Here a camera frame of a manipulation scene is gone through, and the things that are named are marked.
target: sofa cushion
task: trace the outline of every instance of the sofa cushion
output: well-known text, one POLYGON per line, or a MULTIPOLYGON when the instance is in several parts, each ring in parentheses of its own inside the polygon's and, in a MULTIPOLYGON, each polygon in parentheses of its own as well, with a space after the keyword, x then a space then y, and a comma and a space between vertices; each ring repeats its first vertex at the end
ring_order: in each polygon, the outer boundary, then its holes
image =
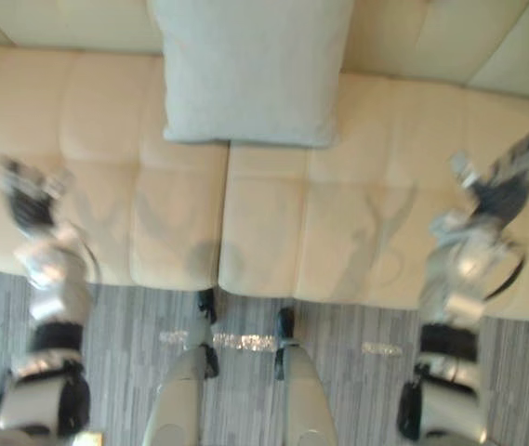
MULTIPOLYGON (((1 48, 0 155, 74 173, 60 214, 86 231, 106 283, 204 289, 217 281, 228 149, 163 141, 162 67, 151 56, 1 48), (194 220, 174 243, 153 230, 181 216, 194 220)), ((22 272, 12 254, 22 243, 0 193, 0 271, 22 272)))
POLYGON ((353 0, 156 0, 165 137, 323 146, 353 0))
MULTIPOLYGON (((529 132, 529 100, 345 74, 337 116, 341 139, 328 149, 232 143, 219 283, 241 295, 415 308, 435 246, 430 222, 471 206, 448 158, 465 150, 486 168, 529 132)), ((529 206, 510 230, 529 247, 529 206)), ((488 312, 529 319, 529 267, 488 312)))

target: floor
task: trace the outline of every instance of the floor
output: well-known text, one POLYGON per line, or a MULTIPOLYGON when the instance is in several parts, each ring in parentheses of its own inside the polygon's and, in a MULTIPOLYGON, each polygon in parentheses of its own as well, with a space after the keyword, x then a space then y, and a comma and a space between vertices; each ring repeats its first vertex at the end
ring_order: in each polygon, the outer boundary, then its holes
MULTIPOLYGON (((26 348, 22 278, 0 274, 0 371, 26 348)), ((290 300, 220 293, 214 327, 221 375, 207 383, 204 446, 280 445, 283 387, 272 378, 273 318, 290 300)), ((340 445, 397 446, 394 421, 417 339, 415 312, 298 302, 298 336, 315 360, 340 445)), ((181 352, 194 296, 104 287, 86 328, 90 428, 105 445, 140 445, 155 390, 181 352)), ((492 437, 529 445, 529 322, 486 320, 484 379, 492 437)))

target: sofa backrest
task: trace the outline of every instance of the sofa backrest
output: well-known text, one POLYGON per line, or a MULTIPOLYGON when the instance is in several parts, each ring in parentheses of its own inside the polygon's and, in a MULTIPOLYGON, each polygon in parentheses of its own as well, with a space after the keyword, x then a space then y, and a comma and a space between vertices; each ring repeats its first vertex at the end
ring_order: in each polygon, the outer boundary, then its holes
MULTIPOLYGON (((0 44, 158 53, 151 0, 0 0, 0 44)), ((529 0, 355 0, 344 68, 529 96, 529 0)))

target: sofa seat cushion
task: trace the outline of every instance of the sofa seat cushion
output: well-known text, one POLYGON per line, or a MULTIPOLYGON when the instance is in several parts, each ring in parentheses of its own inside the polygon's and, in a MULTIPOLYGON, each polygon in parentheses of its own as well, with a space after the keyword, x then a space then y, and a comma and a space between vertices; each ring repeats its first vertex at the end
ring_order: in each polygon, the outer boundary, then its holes
MULTIPOLYGON (((199 290, 217 281, 228 148, 163 140, 162 67, 0 48, 0 155, 74 173, 60 214, 86 231, 106 283, 199 290)), ((22 272, 24 241, 0 194, 0 271, 22 272)))
MULTIPOLYGON (((219 283, 241 295, 415 308, 429 224, 470 206, 450 173, 487 167, 529 132, 529 100, 425 82, 341 76, 339 143, 232 143, 219 283)), ((510 225, 529 246, 529 207, 510 225)), ((493 314, 529 319, 529 267, 493 314)))

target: white robot part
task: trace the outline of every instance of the white robot part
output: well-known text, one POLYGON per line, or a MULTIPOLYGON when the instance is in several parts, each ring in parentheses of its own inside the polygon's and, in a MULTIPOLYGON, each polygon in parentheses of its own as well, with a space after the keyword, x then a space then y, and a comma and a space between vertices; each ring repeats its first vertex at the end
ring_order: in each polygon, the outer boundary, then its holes
POLYGON ((486 440, 485 414, 476 395, 427 381, 421 394, 422 438, 431 432, 449 432, 480 444, 486 440))

